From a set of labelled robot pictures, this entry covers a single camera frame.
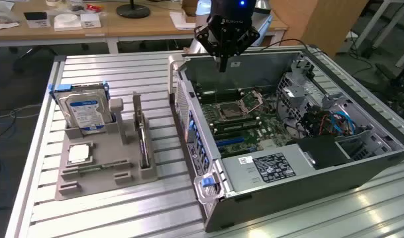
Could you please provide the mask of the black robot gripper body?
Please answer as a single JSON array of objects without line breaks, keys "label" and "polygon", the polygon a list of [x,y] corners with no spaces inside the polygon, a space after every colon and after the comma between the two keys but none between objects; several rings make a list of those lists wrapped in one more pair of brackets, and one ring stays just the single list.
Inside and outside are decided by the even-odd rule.
[{"label": "black robot gripper body", "polygon": [[213,0],[207,24],[219,23],[223,32],[225,28],[253,26],[254,7],[253,0]]}]

